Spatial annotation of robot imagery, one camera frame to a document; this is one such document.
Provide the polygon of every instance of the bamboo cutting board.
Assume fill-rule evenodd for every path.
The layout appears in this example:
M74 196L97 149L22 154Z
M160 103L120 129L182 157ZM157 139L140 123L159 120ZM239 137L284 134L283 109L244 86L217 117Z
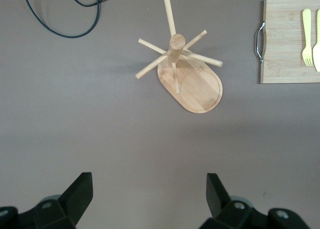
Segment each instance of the bamboo cutting board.
M320 83L320 72L302 58L303 9L311 10L311 47L316 44L320 0L265 0L261 83Z

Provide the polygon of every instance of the wooden peg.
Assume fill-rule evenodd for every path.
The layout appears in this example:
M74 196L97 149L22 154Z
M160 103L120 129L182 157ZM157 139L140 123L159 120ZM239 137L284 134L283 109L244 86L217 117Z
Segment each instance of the wooden peg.
M212 64L217 67L222 67L222 64L223 64L223 62L220 60L215 60L215 59L203 56L203 55L195 54L195 53L192 53L187 50L183 50L181 52L181 55L184 55L189 58L197 59L197 60L203 61L204 63L209 63L209 64Z
M143 68L141 71L139 71L137 74L135 74L135 77L138 79L142 78L145 74L150 72L153 68L155 68L161 62L163 62L165 59L167 59L170 56L170 54L171 54L171 52L168 50L166 53L159 56L156 60L154 60L149 65L147 65L145 68Z
M164 5L165 5L166 17L168 18L170 34L171 36L173 36L176 34L176 27L174 22L174 15L172 14L170 0L164 0Z
M176 63L179 56L186 45L186 39L181 34L174 34L170 38L169 51L171 55L169 56L170 63Z
M189 41L183 48L183 50L189 49L193 44L195 44L197 41L199 41L205 34L207 34L207 31L204 30L199 35L197 35L195 38L193 38L191 41Z
M166 53L165 50L163 50L163 49L157 47L156 45L153 45L153 44L151 44L150 42L147 42L147 41L145 41L145 40L143 40L143 39L141 39L141 38L139 39L138 42L139 42L140 44L146 46L147 48L150 48L150 49L152 49L152 50L154 50L154 51L156 51L156 52L158 52L158 53L160 53L160 54Z
M171 65L172 65L172 72L173 72L175 93L180 94L179 83L178 83L177 67L176 67L176 64L175 64L175 63L172 63Z

